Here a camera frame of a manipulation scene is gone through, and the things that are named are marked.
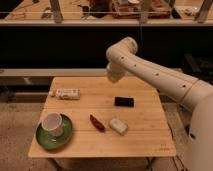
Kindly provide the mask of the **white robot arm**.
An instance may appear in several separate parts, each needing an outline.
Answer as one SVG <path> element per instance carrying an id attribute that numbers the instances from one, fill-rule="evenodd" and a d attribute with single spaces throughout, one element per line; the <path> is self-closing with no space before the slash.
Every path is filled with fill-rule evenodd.
<path id="1" fill-rule="evenodd" d="M 138 45 L 126 37 L 106 50 L 111 82 L 134 74 L 192 113 L 187 150 L 188 171 L 213 171 L 213 85 L 136 56 Z"/>

